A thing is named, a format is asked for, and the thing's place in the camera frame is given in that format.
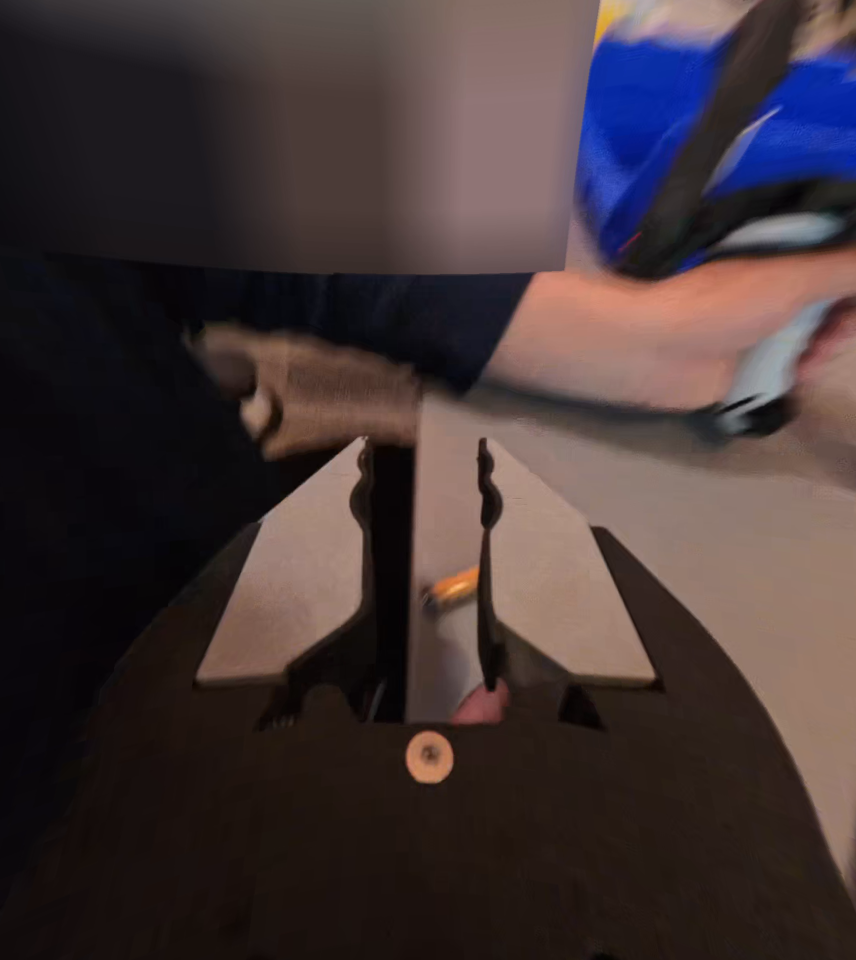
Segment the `brown woven cloth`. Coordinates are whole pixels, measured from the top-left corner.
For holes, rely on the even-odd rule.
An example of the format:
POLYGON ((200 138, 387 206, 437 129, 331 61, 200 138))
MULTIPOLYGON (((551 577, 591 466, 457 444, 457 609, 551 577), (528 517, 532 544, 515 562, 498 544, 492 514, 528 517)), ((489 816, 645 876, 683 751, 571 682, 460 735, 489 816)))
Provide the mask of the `brown woven cloth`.
POLYGON ((190 350, 267 460, 364 438, 412 448, 421 383, 410 366, 291 332, 207 328, 190 350))

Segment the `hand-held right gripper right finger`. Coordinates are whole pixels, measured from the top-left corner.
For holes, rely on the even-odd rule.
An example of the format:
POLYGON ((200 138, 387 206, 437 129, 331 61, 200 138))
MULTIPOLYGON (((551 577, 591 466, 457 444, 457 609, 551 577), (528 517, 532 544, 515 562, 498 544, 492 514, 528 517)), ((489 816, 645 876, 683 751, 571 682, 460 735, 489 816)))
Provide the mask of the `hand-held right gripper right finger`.
POLYGON ((489 689, 569 680, 644 689, 656 672, 585 517, 500 444, 478 448, 478 651, 489 689))

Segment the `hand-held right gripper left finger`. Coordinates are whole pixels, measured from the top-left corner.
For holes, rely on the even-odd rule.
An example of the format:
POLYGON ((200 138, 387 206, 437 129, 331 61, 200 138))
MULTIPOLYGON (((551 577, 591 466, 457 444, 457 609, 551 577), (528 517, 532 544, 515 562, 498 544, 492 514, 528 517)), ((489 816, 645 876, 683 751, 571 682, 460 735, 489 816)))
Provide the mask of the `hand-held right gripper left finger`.
POLYGON ((195 679, 283 678, 371 599, 371 445, 357 438, 261 520, 195 679))

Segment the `person's left hand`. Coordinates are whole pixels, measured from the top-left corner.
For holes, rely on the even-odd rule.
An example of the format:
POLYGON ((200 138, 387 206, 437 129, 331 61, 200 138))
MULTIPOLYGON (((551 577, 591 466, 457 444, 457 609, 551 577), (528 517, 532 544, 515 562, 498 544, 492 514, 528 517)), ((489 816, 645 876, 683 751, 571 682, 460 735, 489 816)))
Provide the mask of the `person's left hand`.
POLYGON ((856 335, 856 245, 770 259, 728 260, 672 280, 689 346, 685 409, 722 400, 739 360, 803 308, 828 302, 826 327, 801 354, 806 375, 856 335))

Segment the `gold aaa battery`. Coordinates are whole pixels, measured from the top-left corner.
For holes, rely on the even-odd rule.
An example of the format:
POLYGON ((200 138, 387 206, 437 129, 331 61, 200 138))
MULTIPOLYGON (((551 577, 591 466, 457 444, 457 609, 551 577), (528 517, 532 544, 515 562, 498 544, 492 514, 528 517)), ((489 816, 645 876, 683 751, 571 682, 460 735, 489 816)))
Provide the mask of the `gold aaa battery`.
POLYGON ((480 569, 473 566, 426 586, 420 597, 426 611, 439 615, 469 603, 477 595, 480 569))

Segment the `person's left forearm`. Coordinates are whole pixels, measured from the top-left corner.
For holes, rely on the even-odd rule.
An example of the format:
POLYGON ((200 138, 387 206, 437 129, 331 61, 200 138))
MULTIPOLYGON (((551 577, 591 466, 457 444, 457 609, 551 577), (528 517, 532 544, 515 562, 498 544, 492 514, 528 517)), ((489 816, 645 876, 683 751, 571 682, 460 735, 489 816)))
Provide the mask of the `person's left forearm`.
POLYGON ((573 402, 689 411, 713 402, 725 361, 685 346, 640 286, 600 274, 536 273, 480 381, 573 402))

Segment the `person's dark clothing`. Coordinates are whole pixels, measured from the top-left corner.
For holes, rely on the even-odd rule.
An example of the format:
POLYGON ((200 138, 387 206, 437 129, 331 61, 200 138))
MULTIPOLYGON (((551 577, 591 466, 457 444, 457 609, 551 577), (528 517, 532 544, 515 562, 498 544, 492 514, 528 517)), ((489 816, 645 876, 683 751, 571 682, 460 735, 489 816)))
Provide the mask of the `person's dark clothing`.
POLYGON ((530 272, 224 270, 0 246, 0 909, 146 624, 282 496, 190 335, 235 322, 457 391, 530 272))

